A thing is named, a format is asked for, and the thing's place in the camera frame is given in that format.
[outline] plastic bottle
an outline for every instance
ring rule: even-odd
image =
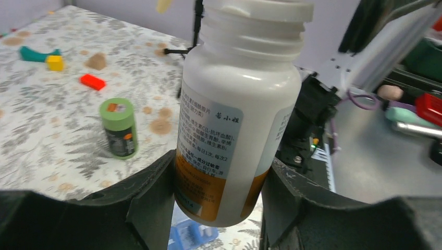
[[[191,219],[228,227],[252,212],[301,88],[292,61],[313,5],[205,0],[186,57],[175,198]]]

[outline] blue plastic container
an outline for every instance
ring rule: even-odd
[[[201,225],[187,217],[175,204],[168,250],[191,250],[218,238],[218,229]]]

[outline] white bottle cap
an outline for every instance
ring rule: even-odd
[[[278,22],[311,22],[314,4],[299,0],[204,0],[205,8]]]

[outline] green canister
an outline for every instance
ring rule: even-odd
[[[100,106],[100,116],[112,155],[129,159],[138,150],[133,105],[125,98],[112,98]]]

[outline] black tripod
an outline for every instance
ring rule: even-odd
[[[203,18],[203,12],[204,12],[204,6],[203,6],[203,0],[196,0],[195,1],[195,20],[193,22],[193,41],[192,46],[187,49],[164,49],[164,54],[180,54],[183,59],[186,58],[185,54],[187,54],[191,49],[195,48],[198,44],[198,37],[200,34],[201,29],[201,19]],[[181,87],[177,93],[177,98],[180,98],[181,96]]]

